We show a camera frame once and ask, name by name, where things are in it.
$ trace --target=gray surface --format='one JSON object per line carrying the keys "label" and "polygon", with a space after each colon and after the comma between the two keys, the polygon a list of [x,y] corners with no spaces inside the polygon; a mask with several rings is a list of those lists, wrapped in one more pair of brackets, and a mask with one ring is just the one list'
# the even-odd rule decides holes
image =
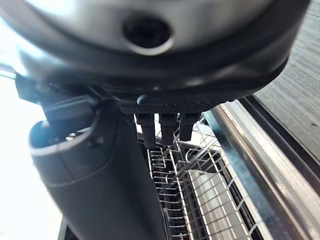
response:
{"label": "gray surface", "polygon": [[284,72],[258,100],[320,160],[320,0],[309,7]]}

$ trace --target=wire rack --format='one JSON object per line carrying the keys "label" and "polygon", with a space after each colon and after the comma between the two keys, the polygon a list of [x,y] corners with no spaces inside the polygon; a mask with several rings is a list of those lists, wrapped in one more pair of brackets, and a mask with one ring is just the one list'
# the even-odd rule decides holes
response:
{"label": "wire rack", "polygon": [[265,239],[264,223],[204,118],[193,127],[189,142],[161,145],[158,121],[156,148],[147,151],[150,175],[172,240]]}

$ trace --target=circular hole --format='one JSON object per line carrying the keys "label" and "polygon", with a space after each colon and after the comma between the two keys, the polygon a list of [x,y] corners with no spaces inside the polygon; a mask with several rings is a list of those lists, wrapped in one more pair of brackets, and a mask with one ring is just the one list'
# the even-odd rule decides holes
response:
{"label": "circular hole", "polygon": [[131,19],[124,24],[123,35],[133,51],[145,50],[140,51],[141,54],[160,54],[171,47],[171,44],[167,43],[171,39],[172,31],[169,25],[160,19],[151,17]]}

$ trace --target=stainless steel edge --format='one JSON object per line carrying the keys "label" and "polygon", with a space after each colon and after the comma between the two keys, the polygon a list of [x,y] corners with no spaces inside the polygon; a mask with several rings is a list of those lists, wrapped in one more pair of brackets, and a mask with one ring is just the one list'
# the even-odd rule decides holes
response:
{"label": "stainless steel edge", "polygon": [[320,198],[238,102],[205,113],[272,237],[320,239]]}

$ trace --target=dish rack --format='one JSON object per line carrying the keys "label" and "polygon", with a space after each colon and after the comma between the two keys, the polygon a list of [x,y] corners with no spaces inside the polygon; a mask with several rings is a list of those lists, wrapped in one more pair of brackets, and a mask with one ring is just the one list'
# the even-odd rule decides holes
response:
{"label": "dish rack", "polygon": [[164,146],[157,119],[155,129],[146,158],[169,240],[272,239],[203,117],[189,142],[179,140],[178,128]]}

